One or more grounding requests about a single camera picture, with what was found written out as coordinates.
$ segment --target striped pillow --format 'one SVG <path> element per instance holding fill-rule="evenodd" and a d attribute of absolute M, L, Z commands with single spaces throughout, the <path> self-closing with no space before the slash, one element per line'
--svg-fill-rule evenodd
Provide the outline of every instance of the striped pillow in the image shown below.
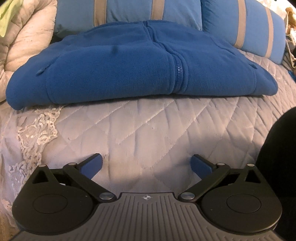
<path fill-rule="evenodd" d="M 63 38 L 105 23 L 149 19 L 201 30 L 200 0 L 58 0 L 54 33 Z"/>
<path fill-rule="evenodd" d="M 201 0 L 202 29 L 246 52 L 281 64 L 284 20 L 256 0 Z"/>

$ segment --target blue fleece jacket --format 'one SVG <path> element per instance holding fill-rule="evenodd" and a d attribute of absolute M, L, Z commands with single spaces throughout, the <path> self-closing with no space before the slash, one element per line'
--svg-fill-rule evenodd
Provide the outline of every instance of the blue fleece jacket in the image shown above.
<path fill-rule="evenodd" d="M 209 33 L 161 20 L 115 22 L 71 35 L 31 57 L 11 77 L 16 110 L 156 94 L 274 95 L 261 66 Z"/>

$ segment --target gray stripe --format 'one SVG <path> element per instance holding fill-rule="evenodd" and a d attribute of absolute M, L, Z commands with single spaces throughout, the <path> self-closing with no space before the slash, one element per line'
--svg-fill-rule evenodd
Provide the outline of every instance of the gray stripe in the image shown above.
<path fill-rule="evenodd" d="M 94 26 L 106 23 L 107 0 L 94 0 Z"/>
<path fill-rule="evenodd" d="M 165 0 L 152 0 L 151 19 L 162 20 Z"/>
<path fill-rule="evenodd" d="M 268 7 L 265 7 L 266 13 L 267 13 L 267 19 L 268 19 L 268 29 L 269 29 L 269 35 L 268 35 L 268 45 L 267 45 L 267 50 L 265 57 L 269 58 L 272 52 L 272 46 L 274 43 L 274 24 L 272 21 L 272 16 L 270 9 Z"/>
<path fill-rule="evenodd" d="M 235 48 L 240 49 L 244 44 L 246 34 L 247 11 L 245 0 L 238 0 L 239 4 L 239 28 L 237 31 L 237 40 L 234 44 Z"/>

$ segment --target metal screw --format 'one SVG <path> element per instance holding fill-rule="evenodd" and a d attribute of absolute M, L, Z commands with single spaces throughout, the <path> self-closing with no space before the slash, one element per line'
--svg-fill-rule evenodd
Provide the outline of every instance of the metal screw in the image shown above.
<path fill-rule="evenodd" d="M 102 200 L 110 200 L 114 197 L 114 194 L 113 193 L 110 193 L 110 192 L 103 192 L 100 194 L 100 199 Z"/>
<path fill-rule="evenodd" d="M 183 192 L 181 194 L 181 198 L 184 199 L 184 200 L 191 200 L 191 199 L 194 199 L 195 198 L 195 195 L 191 192 Z"/>

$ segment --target quilted bedspread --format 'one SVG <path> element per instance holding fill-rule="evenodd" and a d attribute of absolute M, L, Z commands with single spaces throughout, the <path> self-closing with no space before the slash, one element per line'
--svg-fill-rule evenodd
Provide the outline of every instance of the quilted bedspread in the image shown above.
<path fill-rule="evenodd" d="M 70 105 L 60 111 L 58 137 L 45 147 L 43 163 L 60 168 L 101 153 L 103 168 L 93 180 L 117 195 L 179 194 L 198 181 L 189 165 L 193 154 L 233 168 L 254 163 L 272 124 L 296 106 L 296 84 L 284 67 L 244 54 L 275 77 L 276 95 L 164 96 Z"/>

